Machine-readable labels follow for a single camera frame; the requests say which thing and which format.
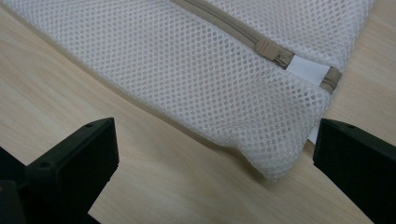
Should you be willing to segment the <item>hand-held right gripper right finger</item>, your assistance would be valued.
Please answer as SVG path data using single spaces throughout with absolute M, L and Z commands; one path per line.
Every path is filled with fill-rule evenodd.
M 396 147 L 333 119 L 318 129 L 314 165 L 374 224 L 396 224 Z

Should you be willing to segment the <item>white mesh laundry bag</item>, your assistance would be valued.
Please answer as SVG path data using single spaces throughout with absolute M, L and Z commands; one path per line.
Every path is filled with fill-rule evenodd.
M 241 151 L 298 160 L 375 0 L 0 0 L 113 87 Z

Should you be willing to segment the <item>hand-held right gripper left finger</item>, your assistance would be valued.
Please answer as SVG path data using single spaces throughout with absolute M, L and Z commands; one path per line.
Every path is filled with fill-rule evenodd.
M 99 224 L 92 205 L 119 166 L 115 120 L 90 122 L 26 168 L 29 189 L 58 224 Z

